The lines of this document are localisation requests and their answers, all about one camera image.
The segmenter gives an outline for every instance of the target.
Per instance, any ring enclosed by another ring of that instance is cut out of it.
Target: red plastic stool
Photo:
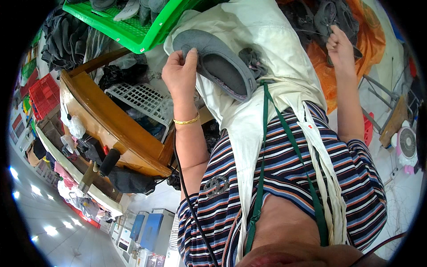
[[[369,113],[369,115],[374,118],[374,114],[372,112]],[[365,134],[364,134],[364,141],[365,144],[367,146],[369,146],[369,144],[372,141],[372,134],[374,131],[374,126],[372,125],[372,123],[368,120],[368,118],[363,115],[363,120],[365,121]]]

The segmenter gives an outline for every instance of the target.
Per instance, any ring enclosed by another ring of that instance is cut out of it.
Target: white apron
[[[199,29],[217,36],[236,54],[246,47],[261,52],[261,61],[269,68],[269,75],[259,78],[258,81],[276,81],[269,85],[269,92],[276,107],[280,112],[292,107],[311,147],[313,161],[316,161],[313,147],[319,151],[320,164],[329,177],[327,183],[330,198],[334,199],[331,200],[332,211],[325,205],[330,245],[343,244],[346,239],[346,222],[341,189],[309,112],[307,121],[304,121],[306,108],[303,101],[312,101],[326,110],[325,97],[310,59],[277,3],[274,0],[231,0],[203,13],[187,10],[165,40],[164,50],[168,55],[173,52],[173,39],[187,29]],[[249,101],[240,103],[200,74],[196,75],[196,89],[218,121],[220,130],[227,129],[234,152],[243,218],[237,247],[237,263],[243,256],[247,229],[245,218],[250,210],[255,165],[263,140],[264,92],[263,88],[259,87]],[[274,107],[270,105],[268,121],[276,116]],[[313,128],[308,130],[308,124],[312,124]],[[315,170],[316,174],[321,176],[318,164],[315,165]],[[326,196],[324,188],[324,185],[319,185],[320,191],[323,191],[322,199],[326,200],[327,198],[323,197]]]

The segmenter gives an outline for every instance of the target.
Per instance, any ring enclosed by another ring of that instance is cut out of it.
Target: green apron strap
[[[310,187],[310,194],[313,199],[313,207],[314,207],[314,214],[316,217],[316,223],[317,227],[319,229],[320,234],[320,245],[321,246],[328,246],[328,228],[326,226],[326,220],[325,215],[323,213],[322,205],[319,201],[319,198],[316,194],[316,190],[314,189],[313,183],[311,182],[310,177],[308,176],[308,172],[305,168],[304,161],[302,159],[301,152],[298,148],[298,145],[296,143],[296,140],[292,134],[291,129],[289,128],[289,125],[286,123],[285,119],[283,118],[280,111],[275,106],[273,99],[271,97],[270,92],[268,91],[268,85],[262,80],[261,85],[264,85],[264,110],[263,110],[263,129],[264,129],[264,138],[263,138],[263,150],[265,151],[265,145],[266,145],[266,137],[267,137],[267,124],[268,124],[268,101],[271,101],[273,103],[274,108],[276,109],[277,116],[280,120],[280,123],[282,124],[283,129],[285,130],[286,135],[288,136],[288,139],[290,143],[292,144],[292,147],[295,149],[295,152],[302,163],[302,166],[304,168],[305,174],[307,176],[307,181]],[[245,247],[245,254],[247,254],[249,251],[251,251],[252,243],[254,241],[255,237],[255,224],[259,220],[261,215],[261,207],[262,207],[262,198],[263,198],[263,188],[264,188],[264,153],[263,153],[263,159],[261,162],[261,170],[260,170],[260,178],[258,180],[258,189],[257,189],[257,195],[255,198],[255,205],[254,205],[254,212],[252,214],[252,217],[249,221],[249,232],[248,237],[246,241],[246,247]]]
[[[302,166],[305,171],[305,175],[307,176],[308,185],[310,187],[310,194],[313,199],[313,208],[314,208],[314,215],[316,217],[316,223],[317,228],[319,229],[320,234],[320,245],[321,246],[328,246],[329,245],[329,233],[328,233],[328,227],[326,226],[326,220],[325,220],[325,214],[323,213],[323,207],[319,201],[319,197],[316,194],[316,190],[314,189],[313,183],[311,182],[310,177],[308,176],[307,169],[305,168],[304,161],[302,160],[301,152],[298,148],[298,144],[296,143],[296,140],[292,134],[291,129],[289,128],[289,125],[286,123],[285,119],[283,118],[280,111],[277,109],[276,105],[273,102],[273,99],[270,95],[270,92],[268,91],[268,85],[264,84],[264,95],[267,95],[268,99],[273,103],[274,108],[276,109],[277,116],[279,117],[280,123],[282,124],[283,129],[285,130],[286,135],[288,136],[289,141],[292,144],[292,147],[295,149],[295,152],[302,163]]]
[[[264,95],[264,111],[263,111],[264,139],[263,139],[263,151],[265,151],[265,148],[266,148],[267,124],[268,124],[268,98]],[[252,214],[251,220],[249,221],[250,228],[249,228],[249,232],[248,232],[248,239],[246,241],[245,255],[249,251],[251,251],[252,243],[254,242],[255,230],[256,230],[255,224],[256,224],[256,222],[260,218],[261,207],[262,207],[262,204],[263,204],[263,189],[264,189],[264,153],[263,153],[263,160],[261,162],[260,178],[258,180],[257,196],[255,197],[254,213]]]

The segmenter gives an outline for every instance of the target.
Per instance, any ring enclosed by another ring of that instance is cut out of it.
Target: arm
[[[344,142],[351,139],[363,140],[365,124],[357,89],[353,45],[337,26],[333,25],[331,29],[333,33],[328,39],[326,48],[336,75],[338,136]]]
[[[162,79],[173,100],[175,120],[188,121],[197,117],[193,95],[196,88],[197,50],[187,54],[183,64],[182,52],[170,54],[163,68]],[[176,153],[181,163],[181,174],[189,195],[200,191],[200,183],[209,161],[209,153],[200,120],[176,128]]]

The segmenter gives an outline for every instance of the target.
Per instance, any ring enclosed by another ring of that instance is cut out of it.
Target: chin
[[[251,250],[237,267],[348,267],[362,255],[349,245],[268,244]]]

